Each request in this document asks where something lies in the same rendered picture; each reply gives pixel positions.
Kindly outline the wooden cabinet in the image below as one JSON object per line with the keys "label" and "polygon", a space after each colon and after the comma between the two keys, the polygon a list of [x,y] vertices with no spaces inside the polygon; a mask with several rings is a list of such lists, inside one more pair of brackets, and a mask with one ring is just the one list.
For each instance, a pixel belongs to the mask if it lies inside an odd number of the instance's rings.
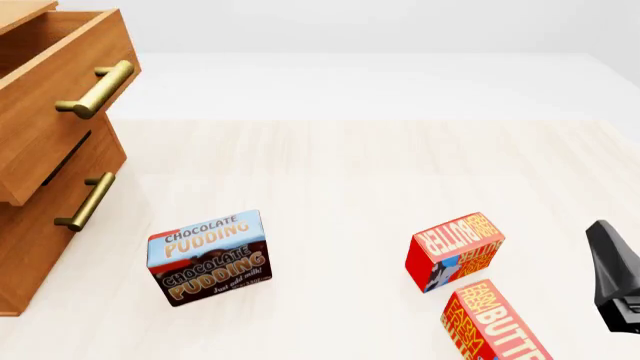
{"label": "wooden cabinet", "polygon": [[0,0],[0,316],[17,316],[114,182],[108,108],[140,72],[118,9]]}

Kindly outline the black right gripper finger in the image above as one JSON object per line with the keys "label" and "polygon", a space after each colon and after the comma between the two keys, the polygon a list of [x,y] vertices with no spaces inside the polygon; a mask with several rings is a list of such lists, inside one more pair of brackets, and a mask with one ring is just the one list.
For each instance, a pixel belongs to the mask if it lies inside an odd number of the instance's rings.
{"label": "black right gripper finger", "polygon": [[586,231],[595,272],[594,302],[640,296],[640,257],[608,221]]}

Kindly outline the chocolate pudding box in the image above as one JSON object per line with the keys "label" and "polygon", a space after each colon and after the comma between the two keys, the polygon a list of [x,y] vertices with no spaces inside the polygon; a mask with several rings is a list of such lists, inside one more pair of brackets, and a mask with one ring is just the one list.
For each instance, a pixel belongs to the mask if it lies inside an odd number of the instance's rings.
{"label": "chocolate pudding box", "polygon": [[173,307],[272,278],[256,209],[150,236],[146,266]]}

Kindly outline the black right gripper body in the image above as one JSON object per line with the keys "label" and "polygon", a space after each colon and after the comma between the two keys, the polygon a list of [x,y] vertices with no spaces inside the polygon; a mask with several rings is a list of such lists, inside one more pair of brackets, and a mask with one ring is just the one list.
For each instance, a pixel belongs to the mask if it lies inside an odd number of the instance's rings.
{"label": "black right gripper body", "polygon": [[640,291],[609,299],[597,310],[610,332],[640,335]]}

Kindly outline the red butter box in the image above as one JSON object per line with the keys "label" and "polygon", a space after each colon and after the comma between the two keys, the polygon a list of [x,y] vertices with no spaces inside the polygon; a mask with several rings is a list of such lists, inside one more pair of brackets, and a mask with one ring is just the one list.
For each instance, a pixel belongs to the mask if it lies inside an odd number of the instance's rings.
{"label": "red butter box", "polygon": [[488,279],[455,290],[440,320],[463,360],[553,360]]}
{"label": "red butter box", "polygon": [[412,236],[405,268],[422,293],[488,267],[505,241],[480,212]]}

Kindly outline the open wooden drawer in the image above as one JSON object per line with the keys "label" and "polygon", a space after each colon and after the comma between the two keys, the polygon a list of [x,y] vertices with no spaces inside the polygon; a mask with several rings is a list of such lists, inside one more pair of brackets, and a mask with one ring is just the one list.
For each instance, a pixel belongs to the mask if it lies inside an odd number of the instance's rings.
{"label": "open wooden drawer", "polygon": [[56,109],[126,61],[141,69],[121,11],[40,11],[0,29],[0,203],[23,206],[90,130]]}

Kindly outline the closed wooden drawer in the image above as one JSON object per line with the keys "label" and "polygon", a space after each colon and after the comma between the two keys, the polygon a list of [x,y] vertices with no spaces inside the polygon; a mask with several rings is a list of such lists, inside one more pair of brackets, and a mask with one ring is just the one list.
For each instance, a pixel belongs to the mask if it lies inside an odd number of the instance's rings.
{"label": "closed wooden drawer", "polygon": [[55,226],[71,218],[92,186],[84,180],[117,173],[126,161],[111,125],[96,125],[91,135],[25,206],[0,206],[0,317],[20,315],[75,233]]}

